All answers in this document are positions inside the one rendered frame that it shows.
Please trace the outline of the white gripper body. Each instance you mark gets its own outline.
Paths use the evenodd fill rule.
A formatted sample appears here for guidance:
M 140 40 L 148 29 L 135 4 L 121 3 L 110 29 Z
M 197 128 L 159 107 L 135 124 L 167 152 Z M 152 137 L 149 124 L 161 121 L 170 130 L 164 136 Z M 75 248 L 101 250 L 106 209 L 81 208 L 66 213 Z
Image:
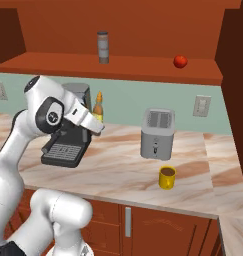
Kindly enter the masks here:
M 99 134 L 105 126 L 78 100 L 65 107 L 64 117 L 76 126 L 82 126 L 96 134 Z

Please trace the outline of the amber honey bottle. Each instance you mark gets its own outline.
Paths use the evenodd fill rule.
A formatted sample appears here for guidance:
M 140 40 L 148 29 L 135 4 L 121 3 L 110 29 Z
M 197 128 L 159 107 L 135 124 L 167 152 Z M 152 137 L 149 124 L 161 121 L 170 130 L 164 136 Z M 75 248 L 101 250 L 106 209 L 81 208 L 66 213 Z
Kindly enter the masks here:
M 98 92 L 97 96 L 96 96 L 95 105 L 93 107 L 93 115 L 99 121 L 103 121 L 103 106 L 102 106 L 102 102 L 103 102 L 102 93 Z

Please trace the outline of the grey cinnamon shaker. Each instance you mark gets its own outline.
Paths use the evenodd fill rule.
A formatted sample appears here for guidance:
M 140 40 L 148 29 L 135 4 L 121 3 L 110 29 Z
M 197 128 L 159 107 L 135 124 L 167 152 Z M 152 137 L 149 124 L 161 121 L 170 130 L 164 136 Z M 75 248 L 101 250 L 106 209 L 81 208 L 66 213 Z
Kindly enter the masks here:
M 107 31 L 97 32 L 97 47 L 100 64 L 109 63 L 109 40 Z

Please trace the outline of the yellow mug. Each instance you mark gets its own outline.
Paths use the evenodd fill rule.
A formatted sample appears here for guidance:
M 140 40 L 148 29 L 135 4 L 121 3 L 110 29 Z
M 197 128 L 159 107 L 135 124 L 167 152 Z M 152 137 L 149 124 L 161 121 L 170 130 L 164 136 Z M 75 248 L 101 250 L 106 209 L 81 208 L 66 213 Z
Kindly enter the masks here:
M 164 190 L 170 190 L 175 183 L 176 170 L 172 166 L 162 166 L 159 169 L 159 186 Z

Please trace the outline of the brown cabinet door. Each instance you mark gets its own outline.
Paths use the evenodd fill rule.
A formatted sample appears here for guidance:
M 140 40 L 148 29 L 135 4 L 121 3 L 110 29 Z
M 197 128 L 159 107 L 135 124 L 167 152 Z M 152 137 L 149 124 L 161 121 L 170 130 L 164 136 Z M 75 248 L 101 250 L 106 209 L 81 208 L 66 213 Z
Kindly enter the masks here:
M 4 238 L 9 238 L 29 217 L 30 199 L 34 190 L 26 189 L 17 210 L 5 227 Z M 114 203 L 88 199 L 93 207 L 90 223 L 82 229 L 84 240 L 95 256 L 120 256 L 119 206 Z
M 125 237 L 125 207 L 131 237 Z M 123 256 L 202 256 L 210 219 L 132 206 L 122 207 Z

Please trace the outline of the black espresso machine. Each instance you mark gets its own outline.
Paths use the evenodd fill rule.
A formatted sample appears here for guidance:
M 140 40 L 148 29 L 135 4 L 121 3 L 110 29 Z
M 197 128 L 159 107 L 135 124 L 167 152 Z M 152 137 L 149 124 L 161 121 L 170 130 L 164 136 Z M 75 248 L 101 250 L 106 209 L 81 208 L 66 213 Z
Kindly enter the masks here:
M 45 165 L 75 168 L 91 143 L 91 132 L 64 119 L 61 128 L 41 148 Z

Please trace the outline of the silver toaster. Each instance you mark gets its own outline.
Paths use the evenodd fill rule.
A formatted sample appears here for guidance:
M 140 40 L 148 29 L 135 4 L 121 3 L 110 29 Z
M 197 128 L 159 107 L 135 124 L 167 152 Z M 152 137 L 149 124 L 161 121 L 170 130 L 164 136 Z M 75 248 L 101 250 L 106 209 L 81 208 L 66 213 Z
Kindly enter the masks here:
M 171 158 L 175 132 L 175 112 L 148 108 L 141 126 L 140 154 L 144 158 L 167 161 Z

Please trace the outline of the red tomato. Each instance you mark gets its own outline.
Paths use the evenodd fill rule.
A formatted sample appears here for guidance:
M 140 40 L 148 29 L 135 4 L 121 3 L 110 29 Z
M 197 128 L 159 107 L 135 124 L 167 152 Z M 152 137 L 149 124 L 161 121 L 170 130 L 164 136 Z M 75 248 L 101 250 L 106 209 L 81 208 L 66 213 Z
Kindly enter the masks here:
M 177 55 L 174 57 L 173 64 L 176 68 L 184 68 L 188 64 L 188 60 L 183 55 Z

